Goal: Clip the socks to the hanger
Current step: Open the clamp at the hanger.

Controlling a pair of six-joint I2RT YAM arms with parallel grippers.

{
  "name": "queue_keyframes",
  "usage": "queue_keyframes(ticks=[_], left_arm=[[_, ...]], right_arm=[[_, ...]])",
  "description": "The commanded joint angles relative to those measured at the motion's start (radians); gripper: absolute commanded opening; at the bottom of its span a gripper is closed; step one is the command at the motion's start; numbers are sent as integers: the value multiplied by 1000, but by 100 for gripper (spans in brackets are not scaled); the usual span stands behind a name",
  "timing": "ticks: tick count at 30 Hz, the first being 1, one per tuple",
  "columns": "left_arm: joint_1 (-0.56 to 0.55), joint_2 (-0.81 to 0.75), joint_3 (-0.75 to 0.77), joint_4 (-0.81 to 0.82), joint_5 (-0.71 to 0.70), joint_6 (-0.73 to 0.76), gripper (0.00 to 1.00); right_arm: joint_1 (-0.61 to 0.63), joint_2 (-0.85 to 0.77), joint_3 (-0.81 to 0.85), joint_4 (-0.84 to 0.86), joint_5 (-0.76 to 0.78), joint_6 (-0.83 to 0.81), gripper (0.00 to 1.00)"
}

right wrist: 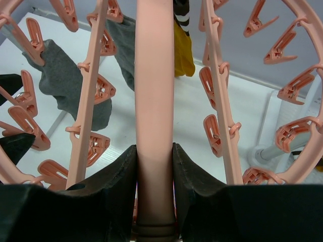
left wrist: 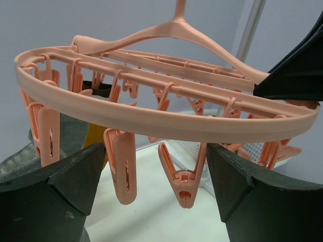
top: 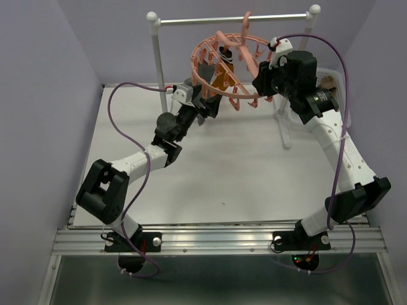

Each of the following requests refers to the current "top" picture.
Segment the mustard brown striped sock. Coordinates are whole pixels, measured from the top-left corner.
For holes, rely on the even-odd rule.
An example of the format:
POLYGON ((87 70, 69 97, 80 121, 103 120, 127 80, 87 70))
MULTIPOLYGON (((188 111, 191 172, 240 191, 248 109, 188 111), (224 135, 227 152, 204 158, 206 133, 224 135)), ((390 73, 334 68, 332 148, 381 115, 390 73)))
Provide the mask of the mustard brown striped sock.
MULTIPOLYGON (((225 46, 220 46, 218 55, 224 62, 225 66, 227 66, 228 69, 231 72, 233 72, 234 66, 233 66, 232 51, 225 46)), ((221 91, 225 91, 227 88, 235 86, 234 80, 231 77, 227 76, 227 71, 222 65, 219 66, 218 72, 219 72, 219 74, 216 76, 215 80, 212 82, 212 86, 214 88, 217 88, 221 91)))

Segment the pink round clip hanger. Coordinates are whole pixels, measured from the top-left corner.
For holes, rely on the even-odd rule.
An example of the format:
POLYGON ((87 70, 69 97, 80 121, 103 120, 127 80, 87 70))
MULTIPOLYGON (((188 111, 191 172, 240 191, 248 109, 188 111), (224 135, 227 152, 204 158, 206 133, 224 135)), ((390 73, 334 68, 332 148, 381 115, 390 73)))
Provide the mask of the pink round clip hanger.
POLYGON ((258 107, 259 94, 251 93, 239 80, 233 61, 236 55, 245 65, 245 69, 256 78, 259 71, 259 58, 264 53, 260 46, 267 42, 260 37, 249 35, 249 17, 247 11, 242 19, 239 33, 223 33, 220 30, 199 43, 191 54, 191 81, 201 86, 202 98, 208 101, 212 97, 227 97, 231 106, 240 110, 240 101, 246 100, 252 108, 258 107))

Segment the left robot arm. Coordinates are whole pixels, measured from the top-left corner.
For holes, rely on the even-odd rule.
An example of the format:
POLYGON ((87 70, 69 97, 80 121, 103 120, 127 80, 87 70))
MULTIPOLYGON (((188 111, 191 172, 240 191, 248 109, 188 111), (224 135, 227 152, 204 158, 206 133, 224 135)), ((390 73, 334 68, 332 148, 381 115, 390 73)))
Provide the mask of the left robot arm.
POLYGON ((76 195, 77 205, 110 227, 110 233, 100 236, 106 252, 161 250, 161 233, 143 233, 141 225, 129 216, 130 206, 125 202, 128 187, 138 179, 148 181, 152 171, 173 164, 182 150, 178 143, 193 122, 215 118, 222 99, 218 94, 204 98, 200 85, 169 86, 164 93, 181 106, 175 114, 164 112, 158 116, 151 144, 120 160, 94 161, 76 195))

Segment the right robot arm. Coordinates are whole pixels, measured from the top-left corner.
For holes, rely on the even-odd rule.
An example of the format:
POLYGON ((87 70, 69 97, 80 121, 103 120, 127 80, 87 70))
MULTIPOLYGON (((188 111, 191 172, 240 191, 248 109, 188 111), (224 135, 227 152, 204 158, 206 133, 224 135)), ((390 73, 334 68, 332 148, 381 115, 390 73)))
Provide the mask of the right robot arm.
POLYGON ((299 220, 292 231, 274 234, 278 252, 329 250, 328 230, 375 208, 388 193, 388 178, 379 178, 365 164, 350 135, 333 94, 318 87, 317 60, 309 51, 276 51, 259 65, 252 82, 261 96, 281 95, 315 137, 335 171, 333 194, 322 208, 299 220))

